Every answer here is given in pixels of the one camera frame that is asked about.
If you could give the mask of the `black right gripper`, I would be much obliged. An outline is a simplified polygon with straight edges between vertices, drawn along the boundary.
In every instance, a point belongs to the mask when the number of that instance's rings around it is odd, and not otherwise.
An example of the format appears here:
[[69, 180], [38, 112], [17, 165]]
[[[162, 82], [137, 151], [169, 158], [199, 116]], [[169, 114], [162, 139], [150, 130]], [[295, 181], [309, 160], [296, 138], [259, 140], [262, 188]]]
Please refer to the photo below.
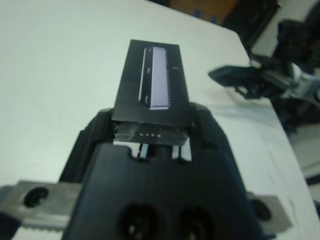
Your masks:
[[293, 78], [291, 62], [272, 57], [252, 57], [250, 66], [226, 65], [208, 76], [223, 87], [235, 87], [236, 93], [247, 100], [278, 98]]

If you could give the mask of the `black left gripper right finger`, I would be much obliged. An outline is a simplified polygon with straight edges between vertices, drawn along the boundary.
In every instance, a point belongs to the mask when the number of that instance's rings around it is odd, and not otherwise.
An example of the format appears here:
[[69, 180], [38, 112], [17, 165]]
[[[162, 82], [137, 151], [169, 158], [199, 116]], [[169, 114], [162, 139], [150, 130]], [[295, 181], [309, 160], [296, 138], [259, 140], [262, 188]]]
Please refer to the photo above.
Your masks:
[[190, 103], [192, 129], [190, 130], [190, 148], [193, 160], [199, 159], [205, 151], [217, 151], [224, 159], [231, 159], [231, 147], [228, 138], [208, 107], [199, 103]]

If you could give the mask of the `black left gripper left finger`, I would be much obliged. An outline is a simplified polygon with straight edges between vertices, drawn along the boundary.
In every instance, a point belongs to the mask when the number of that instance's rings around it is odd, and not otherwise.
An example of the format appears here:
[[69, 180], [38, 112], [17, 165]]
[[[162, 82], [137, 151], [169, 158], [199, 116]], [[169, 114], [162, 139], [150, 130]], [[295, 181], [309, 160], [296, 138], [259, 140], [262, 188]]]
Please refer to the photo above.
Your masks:
[[82, 181], [91, 163], [95, 148], [100, 143], [112, 143], [114, 124], [113, 109], [100, 110], [88, 125], [79, 132], [65, 167], [60, 175], [61, 181]]

